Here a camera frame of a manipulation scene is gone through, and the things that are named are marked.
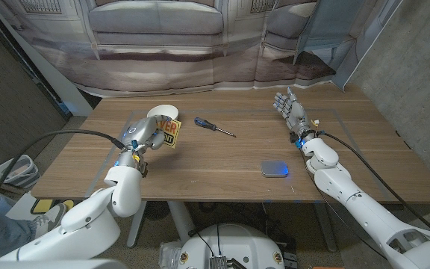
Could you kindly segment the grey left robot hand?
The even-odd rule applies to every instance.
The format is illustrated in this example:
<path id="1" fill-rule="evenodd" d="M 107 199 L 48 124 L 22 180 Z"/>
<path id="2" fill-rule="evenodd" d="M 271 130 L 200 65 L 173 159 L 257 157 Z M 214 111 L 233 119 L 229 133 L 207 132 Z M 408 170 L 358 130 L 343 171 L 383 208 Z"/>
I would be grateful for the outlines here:
<path id="1" fill-rule="evenodd" d="M 158 123 L 170 123 L 171 119 L 165 115 L 155 115 L 130 125 L 122 138 L 125 150 L 121 151 L 114 165 L 138 169 L 146 150 L 159 149 L 163 144 L 164 133 Z"/>

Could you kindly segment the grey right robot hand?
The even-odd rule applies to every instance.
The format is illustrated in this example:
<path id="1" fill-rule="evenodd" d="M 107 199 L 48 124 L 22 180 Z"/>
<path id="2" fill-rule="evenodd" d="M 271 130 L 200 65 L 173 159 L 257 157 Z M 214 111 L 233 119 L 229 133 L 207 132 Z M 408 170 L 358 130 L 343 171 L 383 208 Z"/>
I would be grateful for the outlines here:
<path id="1" fill-rule="evenodd" d="M 277 93 L 274 99 L 273 107 L 285 119 L 288 129 L 302 141 L 313 139 L 315 131 L 311 128 L 308 115 L 296 94 L 288 88 L 286 94 Z"/>

